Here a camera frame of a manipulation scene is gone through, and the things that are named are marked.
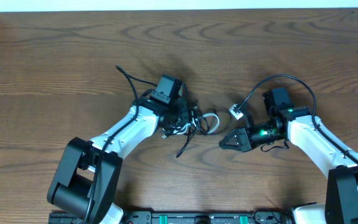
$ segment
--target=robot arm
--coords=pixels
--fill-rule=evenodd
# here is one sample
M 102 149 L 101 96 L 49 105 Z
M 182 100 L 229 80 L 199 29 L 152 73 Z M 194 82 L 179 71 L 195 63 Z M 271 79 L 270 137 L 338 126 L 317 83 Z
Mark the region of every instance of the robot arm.
M 53 177 L 47 195 L 48 202 L 84 220 L 92 194 L 91 186 L 95 185 L 87 222 L 119 223 L 123 211 L 113 204 L 113 200 L 122 160 L 158 128 L 163 128 L 165 135 L 169 135 L 175 131 L 172 126 L 182 127 L 190 122 L 185 94 L 184 83 L 163 75 L 150 98 L 143 94 L 139 104 L 131 106 L 128 114 L 105 133 L 90 141 L 72 139 L 65 148 Z M 137 106 L 139 112 L 136 119 L 133 119 Z M 119 129 L 121 130 L 103 151 L 106 141 Z M 95 172 L 96 183 L 78 174 L 77 169 Z
M 315 117 L 321 129 L 337 144 L 348 150 L 358 160 L 358 153 L 353 151 L 330 132 L 321 122 L 319 117 Z M 311 121 L 311 115 L 301 116 L 288 122 L 288 140 L 304 151 L 309 158 L 316 164 L 321 172 L 328 178 L 328 172 L 339 166 L 355 167 L 357 164 L 346 157 L 341 151 L 328 142 L 320 132 L 316 131 Z
M 136 106 L 132 106 L 128 114 L 116 125 L 100 136 L 91 138 L 92 146 L 102 150 L 107 137 L 127 123 L 134 116 L 135 111 Z M 116 135 L 107 146 L 106 152 L 115 152 L 119 157 L 125 159 L 141 141 L 153 135 L 157 127 L 158 116 L 152 110 L 140 106 L 137 119 Z
M 291 141 L 304 151 L 328 179 L 325 205 L 305 205 L 292 210 L 293 222 L 297 224 L 358 223 L 358 153 L 350 149 L 304 106 L 295 108 L 284 88 L 270 90 L 263 94 L 269 121 L 254 124 L 246 108 L 230 112 L 236 118 L 245 117 L 247 126 L 233 130 L 220 143 L 222 149 L 241 152 L 251 151 L 261 145 L 273 144 L 284 139 Z M 332 139 L 340 151 L 325 138 L 320 130 Z

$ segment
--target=connector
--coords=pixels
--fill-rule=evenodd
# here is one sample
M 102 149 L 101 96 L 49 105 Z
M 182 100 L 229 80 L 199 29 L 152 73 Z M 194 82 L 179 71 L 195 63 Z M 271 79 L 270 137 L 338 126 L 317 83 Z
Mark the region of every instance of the connector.
M 229 111 L 236 119 L 240 119 L 244 115 L 239 109 L 237 109 L 237 104 L 231 106 Z

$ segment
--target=black cable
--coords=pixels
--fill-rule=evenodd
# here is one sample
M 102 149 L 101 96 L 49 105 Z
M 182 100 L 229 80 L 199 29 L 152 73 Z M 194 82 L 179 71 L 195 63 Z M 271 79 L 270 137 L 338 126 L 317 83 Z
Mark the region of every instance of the black cable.
M 290 149 L 290 147 L 288 146 L 287 141 L 284 140 L 284 146 L 273 146 L 273 147 L 271 147 L 270 149 L 265 149 L 265 150 L 264 150 L 264 147 L 265 147 L 265 146 L 269 146 L 269 145 L 271 145 L 271 144 L 263 144 L 263 145 L 261 145 L 261 146 L 260 146 L 260 150 L 261 150 L 262 152 L 269 152 L 269 151 L 272 150 L 272 149 Z
M 267 210 L 268 212 L 271 212 L 272 213 L 272 215 L 273 215 L 273 217 L 274 217 L 274 219 L 276 219 L 276 223 L 275 224 L 279 224 L 279 223 L 281 223 L 281 217 L 283 216 L 281 216 L 280 217 L 280 219 L 278 219 L 277 217 L 276 217 L 276 215 L 274 215 L 274 213 L 269 209 L 269 208 L 258 208 L 258 209 L 256 209 L 253 213 L 252 213 L 252 215 L 251 215 L 251 218 L 255 221 L 255 224 L 261 224 L 260 222 L 258 222 L 257 220 L 256 220 L 256 213 L 259 211 L 259 210 Z
M 131 78 L 131 79 L 133 79 L 133 80 L 136 80 L 136 81 L 138 81 L 138 82 L 142 82 L 142 83 L 146 83 L 146 84 L 149 84 L 149 85 L 157 86 L 157 84 L 155 84 L 155 83 L 152 83 L 152 82 L 149 82 L 149 81 L 145 81 L 145 80 L 141 80 L 140 78 L 133 77 L 132 75 L 129 75 L 128 73 L 127 73 L 127 75 L 128 75 L 129 78 Z
M 102 150 L 99 153 L 99 160 L 98 160 L 98 164 L 94 170 L 93 183 L 92 183 L 91 193 L 90 193 L 91 195 L 89 197 L 89 202 L 88 202 L 88 206 L 86 208 L 86 213 L 85 213 L 83 224 L 86 224 L 88 222 L 89 216 L 91 215 L 91 207 L 92 207 L 92 203 L 93 203 L 93 199 L 94 199 L 94 192 L 96 190 L 96 182 L 98 181 L 98 175 L 99 175 L 100 166 L 101 166 L 101 163 L 103 160 L 103 154 L 106 151 L 107 146 L 114 139 L 114 137 L 116 137 L 116 135 L 118 133 L 120 133 L 124 128 L 126 128 L 129 124 L 131 124 L 136 119 L 137 115 L 139 114 L 139 98 L 137 97 L 136 88 L 135 88 L 134 84 L 132 83 L 129 75 L 120 66 L 116 65 L 116 69 L 119 70 L 123 75 L 125 75 L 129 84 L 131 85 L 132 91 L 134 92 L 134 96 L 135 96 L 136 112 L 135 112 L 135 115 L 127 123 L 122 125 L 117 131 L 115 131 L 112 135 L 110 135 L 107 138 L 106 143 L 104 143 Z
M 148 89 L 148 90 L 144 91 L 144 93 L 143 93 L 140 97 L 147 96 L 147 95 L 149 95 L 150 93 L 152 93 L 153 91 L 154 91 L 154 89 Z
M 244 106 L 248 99 L 252 96 L 252 94 L 254 93 L 254 91 L 261 85 L 263 84 L 264 82 L 266 81 L 269 81 L 273 78 L 278 78 L 278 77 L 287 77 L 287 78 L 291 78 L 295 81 L 297 81 L 298 83 L 301 83 L 311 94 L 311 96 L 313 97 L 313 109 L 312 109 L 312 113 L 311 113 L 311 121 L 313 122 L 313 125 L 314 125 L 314 128 L 317 129 L 320 134 L 326 138 L 333 146 L 335 146 L 336 148 L 338 148 L 338 150 L 340 150 L 341 153 L 343 153 L 344 155 L 347 154 L 348 158 L 355 162 L 357 165 L 358 165 L 358 160 L 350 155 L 346 149 L 343 149 L 340 145 L 338 145 L 334 140 L 332 140 L 321 128 L 320 128 L 320 125 L 317 124 L 316 122 L 316 119 L 315 119 L 315 116 L 316 116 L 316 109 L 317 109 L 317 99 L 316 99 L 316 95 L 313 93 L 313 91 L 311 90 L 311 88 L 306 84 L 304 83 L 303 81 L 301 81 L 300 79 L 298 79 L 297 77 L 293 77 L 291 75 L 286 75 L 286 74 L 281 74 L 281 75 L 273 75 L 271 77 L 267 77 L 265 78 L 264 80 L 262 80 L 261 82 L 259 82 L 258 84 L 256 84 L 256 86 L 251 90 L 251 92 L 248 94 L 247 98 L 241 103 L 240 106 L 237 106 L 237 109 L 238 108 L 241 108 L 242 106 Z
M 196 134 L 197 130 L 194 130 L 192 133 L 190 133 L 191 131 L 189 130 L 189 133 L 187 135 L 187 140 L 185 145 L 179 150 L 178 154 L 177 154 L 177 158 L 179 158 L 179 156 L 185 151 L 187 145 L 189 145 L 189 142 L 191 141 L 191 139 L 193 139 L 194 135 Z
M 201 125 L 201 120 L 203 120 L 205 122 L 206 125 L 206 129 L 204 129 Z M 200 127 L 197 131 L 197 134 L 202 134 L 202 135 L 208 135 L 208 131 L 210 130 L 209 127 L 209 123 L 207 121 L 206 118 L 204 118 L 203 116 L 198 116 L 198 120 L 197 120 L 197 125 Z

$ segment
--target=wood grain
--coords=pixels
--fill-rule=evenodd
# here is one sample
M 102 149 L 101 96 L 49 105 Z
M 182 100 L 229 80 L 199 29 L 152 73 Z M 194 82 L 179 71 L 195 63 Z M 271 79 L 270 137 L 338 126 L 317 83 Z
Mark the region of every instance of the wood grain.
M 127 113 L 132 92 L 114 64 L 152 82 L 181 78 L 205 110 L 229 108 L 268 75 L 298 76 L 325 124 L 358 151 L 358 9 L 1 13 L 0 223 L 46 223 L 66 143 Z M 302 86 L 275 80 L 251 99 L 257 121 L 267 117 L 261 93 L 275 86 L 311 105 Z M 142 142 L 124 161 L 116 203 L 240 211 L 325 201 L 326 179 L 297 147 L 222 151 L 227 132 L 197 136 L 179 159 L 183 137 Z

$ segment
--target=green terminal block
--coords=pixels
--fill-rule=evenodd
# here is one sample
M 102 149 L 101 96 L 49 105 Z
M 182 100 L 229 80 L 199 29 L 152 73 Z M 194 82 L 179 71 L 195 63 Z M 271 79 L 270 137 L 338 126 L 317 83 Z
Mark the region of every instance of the green terminal block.
M 168 216 L 167 215 L 160 215 L 160 224 L 168 224 Z
M 248 224 L 248 217 L 240 216 L 240 224 Z

